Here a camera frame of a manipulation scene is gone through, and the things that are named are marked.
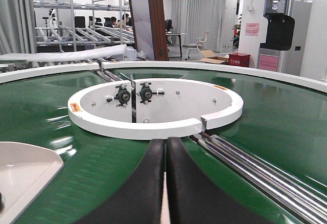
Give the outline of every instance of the red box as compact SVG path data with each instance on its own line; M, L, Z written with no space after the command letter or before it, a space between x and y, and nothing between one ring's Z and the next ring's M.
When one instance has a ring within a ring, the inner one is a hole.
M229 65L249 67L250 55L241 53L231 53L228 58Z

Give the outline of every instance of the orange label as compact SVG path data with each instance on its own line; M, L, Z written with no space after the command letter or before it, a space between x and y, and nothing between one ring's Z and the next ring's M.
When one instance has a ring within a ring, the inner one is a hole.
M79 107L79 105L77 103L72 103L71 104L71 108L74 112L76 111L81 111L81 108Z
M223 86L219 86L219 85L215 85L215 87L220 88L220 89L222 89L222 90L228 90L227 88L225 88L225 87L223 87Z

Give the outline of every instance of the table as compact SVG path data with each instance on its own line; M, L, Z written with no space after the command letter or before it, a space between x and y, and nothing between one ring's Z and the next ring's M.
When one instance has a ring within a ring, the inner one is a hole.
M173 33L173 32L167 32L166 36L178 36L178 40L179 40L179 51L180 51L180 56L175 56L175 57L170 57L170 58L181 58L182 57L182 42L180 39L181 35L186 35L186 33Z

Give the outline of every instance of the person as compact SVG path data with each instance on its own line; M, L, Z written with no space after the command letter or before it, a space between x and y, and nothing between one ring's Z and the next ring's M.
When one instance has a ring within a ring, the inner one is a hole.
M116 27L116 25L117 25L117 18L116 17L111 17L111 24L112 24L112 27Z
M129 14L128 13L123 14L122 20L117 23L115 28L120 28L121 25L122 25L123 29L126 29L127 31L130 31L130 29L128 27L126 27L126 23L128 23L128 22L129 22Z

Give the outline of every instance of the cardboard box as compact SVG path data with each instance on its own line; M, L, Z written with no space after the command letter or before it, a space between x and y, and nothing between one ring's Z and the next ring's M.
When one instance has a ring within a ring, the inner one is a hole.
M212 63L212 64L227 64L228 57L217 56L212 50L202 50L201 55L204 57L200 59L202 62Z

